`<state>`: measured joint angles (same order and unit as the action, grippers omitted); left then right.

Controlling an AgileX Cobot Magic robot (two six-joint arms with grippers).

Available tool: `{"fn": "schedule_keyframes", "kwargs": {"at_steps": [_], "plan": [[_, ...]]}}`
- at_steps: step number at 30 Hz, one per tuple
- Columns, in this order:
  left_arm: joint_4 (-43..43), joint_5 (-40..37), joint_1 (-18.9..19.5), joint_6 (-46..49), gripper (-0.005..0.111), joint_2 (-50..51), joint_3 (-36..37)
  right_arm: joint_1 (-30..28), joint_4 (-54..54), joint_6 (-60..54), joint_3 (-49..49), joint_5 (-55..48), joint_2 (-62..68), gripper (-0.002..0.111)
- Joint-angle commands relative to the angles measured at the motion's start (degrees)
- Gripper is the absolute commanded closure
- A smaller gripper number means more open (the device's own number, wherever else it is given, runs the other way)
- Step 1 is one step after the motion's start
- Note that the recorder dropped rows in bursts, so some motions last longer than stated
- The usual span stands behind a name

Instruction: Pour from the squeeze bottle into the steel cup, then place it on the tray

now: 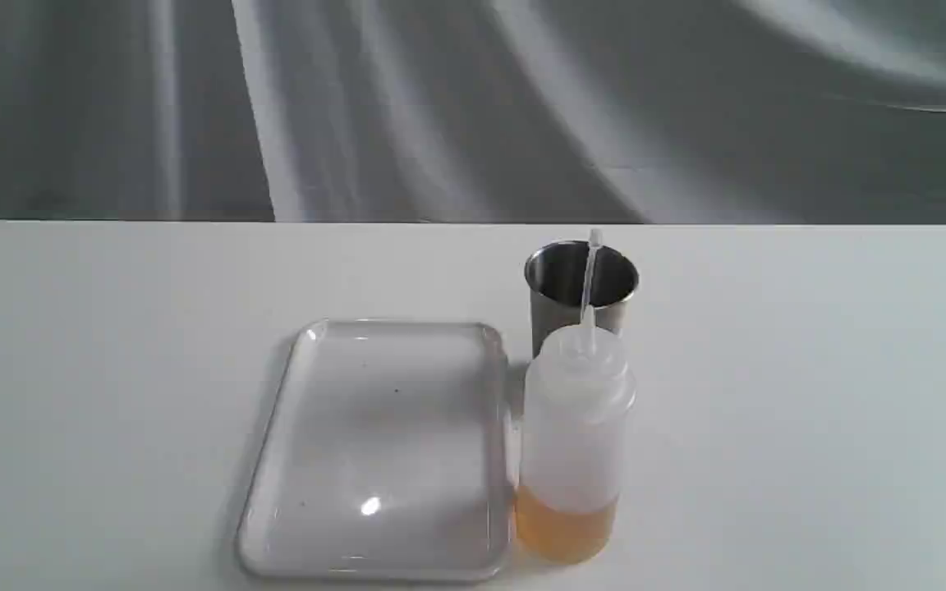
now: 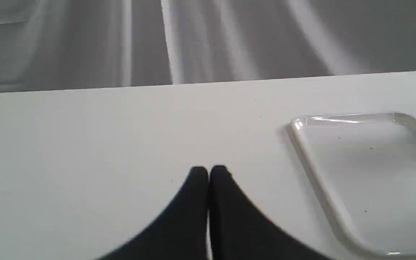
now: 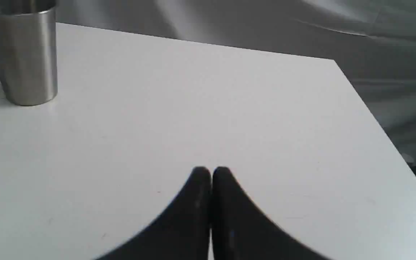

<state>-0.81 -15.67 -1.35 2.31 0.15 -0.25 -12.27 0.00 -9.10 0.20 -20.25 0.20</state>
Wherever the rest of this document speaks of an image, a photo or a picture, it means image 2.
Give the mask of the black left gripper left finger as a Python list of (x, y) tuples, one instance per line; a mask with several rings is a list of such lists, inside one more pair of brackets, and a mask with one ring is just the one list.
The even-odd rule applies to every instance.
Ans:
[(206, 260), (209, 175), (190, 169), (168, 206), (138, 235), (103, 260)]

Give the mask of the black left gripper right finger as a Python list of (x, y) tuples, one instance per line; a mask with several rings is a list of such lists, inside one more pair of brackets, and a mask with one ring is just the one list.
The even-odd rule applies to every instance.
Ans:
[(210, 171), (210, 243), (215, 260), (326, 260), (272, 223), (228, 168)]

